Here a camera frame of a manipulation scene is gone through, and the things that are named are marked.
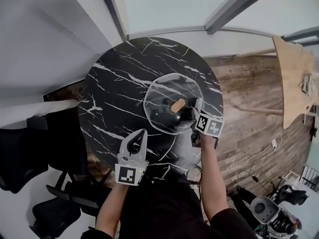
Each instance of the wooden knob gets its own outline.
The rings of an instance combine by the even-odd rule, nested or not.
[[[170,109],[173,113],[177,113],[180,109],[183,108],[184,105],[185,105],[185,100],[179,99],[170,107]]]

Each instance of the round table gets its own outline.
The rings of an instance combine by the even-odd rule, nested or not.
[[[178,135],[158,131],[149,123],[143,99],[155,79],[179,73],[192,78],[204,97],[204,110],[223,118],[218,81],[207,63],[185,45],[164,38],[143,37],[117,45],[91,68],[79,100],[79,119],[94,154],[115,169],[122,140],[141,128],[148,131],[146,176],[167,178],[185,173],[200,161],[191,146],[192,130]]]

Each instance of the wooden table leg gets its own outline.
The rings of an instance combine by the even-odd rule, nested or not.
[[[270,109],[256,109],[256,108],[238,108],[240,111],[262,113],[262,114],[273,114],[273,115],[283,115],[282,110],[270,110]]]
[[[254,52],[238,54],[235,57],[249,57],[249,56],[263,55],[263,54],[274,53],[274,52],[276,52],[276,49],[271,48],[271,49],[266,49],[266,50],[259,50],[259,51],[254,51]]]

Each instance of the person's right arm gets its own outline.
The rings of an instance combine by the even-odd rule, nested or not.
[[[201,195],[205,213],[209,220],[222,210],[228,208],[226,187],[220,175],[213,138],[200,136],[201,146]]]

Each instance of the black pants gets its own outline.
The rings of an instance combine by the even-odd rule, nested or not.
[[[230,196],[231,200],[233,200],[234,205],[237,211],[244,217],[248,225],[255,230],[256,227],[260,224],[260,222],[254,217],[251,210],[245,205],[245,202],[251,204],[251,202],[256,198],[256,196],[250,191],[241,188],[237,190],[238,194],[232,194]]]

